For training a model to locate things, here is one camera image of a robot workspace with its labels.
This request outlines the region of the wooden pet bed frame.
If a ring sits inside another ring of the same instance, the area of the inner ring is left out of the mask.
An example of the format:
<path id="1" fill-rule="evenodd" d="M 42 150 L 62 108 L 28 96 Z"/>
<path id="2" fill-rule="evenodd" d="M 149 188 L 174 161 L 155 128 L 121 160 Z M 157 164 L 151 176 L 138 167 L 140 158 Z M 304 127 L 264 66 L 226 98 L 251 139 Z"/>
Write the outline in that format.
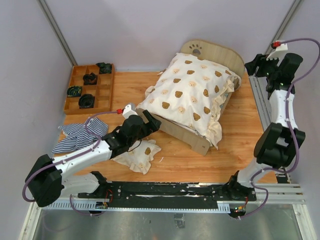
<path id="1" fill-rule="evenodd" d="M 208 60 L 223 65 L 229 68 L 236 75 L 238 75 L 242 81 L 242 77 L 245 72 L 244 61 L 236 51 L 229 47 L 225 47 L 223 45 L 215 44 L 209 41 L 196 39 L 190 40 L 185 43 L 178 53 L 191 54 L 197 57 L 199 60 Z M 234 85 L 236 87 L 235 90 L 237 90 L 241 86 L 241 82 L 236 82 Z M 142 111 L 144 110 L 145 109 L 139 108 L 137 106 L 138 113 L 142 113 Z M 153 113 L 151 114 L 153 117 L 161 121 L 161 131 L 190 145 L 191 149 L 194 152 L 204 156 L 207 154 L 210 147 L 214 147 L 210 144 L 209 141 L 207 141 L 205 137 L 192 133 L 187 129 L 184 129 L 159 115 Z"/>

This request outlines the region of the large bear print cushion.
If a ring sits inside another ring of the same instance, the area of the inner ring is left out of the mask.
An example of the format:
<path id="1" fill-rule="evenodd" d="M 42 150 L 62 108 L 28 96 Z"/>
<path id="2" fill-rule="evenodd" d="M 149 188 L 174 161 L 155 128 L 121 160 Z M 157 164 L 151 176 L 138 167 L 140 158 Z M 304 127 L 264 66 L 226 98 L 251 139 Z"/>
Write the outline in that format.
<path id="1" fill-rule="evenodd" d="M 222 140 L 221 96 L 234 92 L 235 83 L 240 82 L 241 78 L 226 66 L 179 52 L 156 84 L 147 88 L 138 107 L 192 127 L 217 147 Z"/>

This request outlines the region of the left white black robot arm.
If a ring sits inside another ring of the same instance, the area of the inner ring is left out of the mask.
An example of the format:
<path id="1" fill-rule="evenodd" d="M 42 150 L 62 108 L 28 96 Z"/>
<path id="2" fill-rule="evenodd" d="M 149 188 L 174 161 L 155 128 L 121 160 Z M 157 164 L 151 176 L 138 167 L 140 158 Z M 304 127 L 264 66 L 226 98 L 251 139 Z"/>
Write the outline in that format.
<path id="1" fill-rule="evenodd" d="M 25 179 L 22 198 L 30 203 L 36 202 L 42 208 L 60 197 L 78 193 L 93 194 L 96 198 L 103 197 L 107 193 L 107 185 L 101 178 L 92 173 L 76 173 L 128 152 L 136 141 L 141 141 L 160 129 L 160 120 L 154 118 L 147 110 L 142 113 L 143 117 L 134 110 L 124 114 L 125 120 L 121 126 L 117 126 L 112 132 L 85 148 L 54 158 L 47 154 L 40 156 Z"/>

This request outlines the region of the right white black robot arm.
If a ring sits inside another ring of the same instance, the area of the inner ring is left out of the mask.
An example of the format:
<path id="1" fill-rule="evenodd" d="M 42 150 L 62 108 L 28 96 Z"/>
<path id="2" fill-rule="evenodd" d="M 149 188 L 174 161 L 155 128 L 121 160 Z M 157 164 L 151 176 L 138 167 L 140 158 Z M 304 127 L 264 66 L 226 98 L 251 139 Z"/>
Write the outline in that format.
<path id="1" fill-rule="evenodd" d="M 271 122 L 255 145 L 251 163 L 230 177 L 226 188 L 230 199 L 248 197 L 254 190 L 255 182 L 266 173 L 283 173 L 290 164 L 297 165 L 298 150 L 306 134 L 298 129 L 295 122 L 295 88 L 292 81 L 302 62 L 300 55 L 287 53 L 283 60 L 257 54 L 252 61 L 245 63 L 248 75 L 266 78 Z"/>

